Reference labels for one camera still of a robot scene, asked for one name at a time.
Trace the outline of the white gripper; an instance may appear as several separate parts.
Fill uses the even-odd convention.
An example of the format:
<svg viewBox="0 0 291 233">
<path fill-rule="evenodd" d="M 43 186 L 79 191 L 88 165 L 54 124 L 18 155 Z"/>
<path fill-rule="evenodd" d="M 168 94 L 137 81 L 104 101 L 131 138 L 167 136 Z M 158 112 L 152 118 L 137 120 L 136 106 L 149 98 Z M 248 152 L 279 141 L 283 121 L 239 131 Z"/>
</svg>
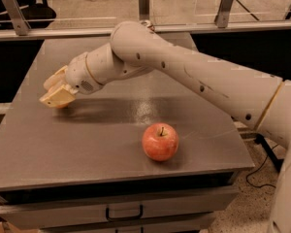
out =
<svg viewBox="0 0 291 233">
<path fill-rule="evenodd" d="M 86 58 L 87 52 L 73 58 L 71 62 L 51 75 L 44 82 L 44 89 L 47 91 L 40 98 L 40 102 L 50 108 L 57 105 L 70 104 L 76 99 L 76 94 L 92 94 L 103 88 L 96 82 L 89 72 Z"/>
</svg>

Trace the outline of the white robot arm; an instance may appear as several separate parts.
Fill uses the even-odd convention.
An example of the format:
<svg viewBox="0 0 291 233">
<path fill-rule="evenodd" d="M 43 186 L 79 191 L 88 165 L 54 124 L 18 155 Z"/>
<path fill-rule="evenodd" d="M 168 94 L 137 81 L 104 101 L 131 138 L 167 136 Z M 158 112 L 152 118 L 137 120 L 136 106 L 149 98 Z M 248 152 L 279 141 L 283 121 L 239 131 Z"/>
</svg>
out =
<svg viewBox="0 0 291 233">
<path fill-rule="evenodd" d="M 124 21 L 110 41 L 75 57 L 44 83 L 40 101 L 66 106 L 78 93 L 156 69 L 287 149 L 267 233 L 291 233 L 291 81 L 167 42 L 139 22 Z"/>
</svg>

